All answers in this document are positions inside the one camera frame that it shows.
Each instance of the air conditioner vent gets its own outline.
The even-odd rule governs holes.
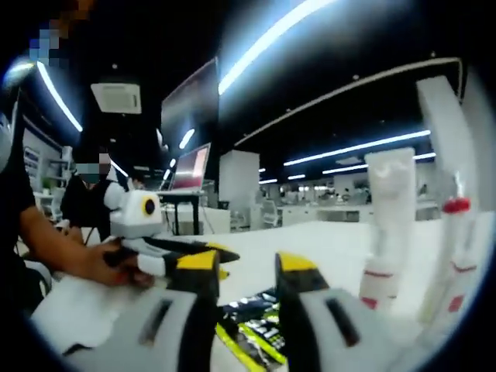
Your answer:
[[[140,114],[140,87],[137,84],[98,83],[91,90],[102,112]]]

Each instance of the black shirt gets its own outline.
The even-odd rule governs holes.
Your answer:
[[[33,190],[24,168],[22,135],[18,123],[9,162],[0,173],[0,264],[6,294],[18,308],[34,310],[28,284],[29,272],[23,259],[14,251],[20,230],[20,215],[35,205]]]
[[[71,226],[97,228],[101,241],[108,238],[110,210],[105,206],[104,197],[111,183],[110,180],[101,180],[88,189],[79,176],[72,176],[60,204],[62,217],[68,219]]]

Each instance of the red cap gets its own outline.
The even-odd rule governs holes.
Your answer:
[[[468,212],[470,211],[470,199],[469,198],[454,198],[450,199],[443,206],[443,212],[449,214]]]

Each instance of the computer monitor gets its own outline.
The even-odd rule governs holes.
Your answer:
[[[170,190],[200,191],[207,169],[210,143],[200,146],[177,160],[176,172]]]

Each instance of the black ceiling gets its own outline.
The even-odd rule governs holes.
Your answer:
[[[155,0],[120,1],[119,6],[101,0],[89,20],[79,22],[69,40],[61,40],[59,50],[50,52],[48,69],[86,138],[114,138],[109,146],[125,169],[161,167],[180,154],[177,145],[184,132],[178,127],[177,133],[168,133],[165,142],[171,152],[160,154],[155,129],[160,127],[162,100],[215,56],[224,76],[274,20],[301,2],[217,0],[173,7]],[[189,148],[213,140],[220,153],[231,150],[288,109],[354,82],[354,75],[361,79],[434,57],[465,57],[460,20],[467,11],[461,5],[443,6],[444,1],[431,3],[338,0],[309,16],[265,50],[220,97],[218,125],[197,128]],[[49,14],[40,12],[38,24]],[[33,26],[17,37],[27,35],[33,37]],[[414,83],[437,74],[445,74],[457,88],[456,64],[402,73],[299,112],[237,149],[257,151],[262,165],[277,175],[286,160],[415,131],[422,127],[422,118]],[[143,113],[101,113],[90,89],[99,81],[139,84]],[[38,74],[24,91],[46,118],[41,122],[51,124],[50,135],[73,144],[77,133]]]

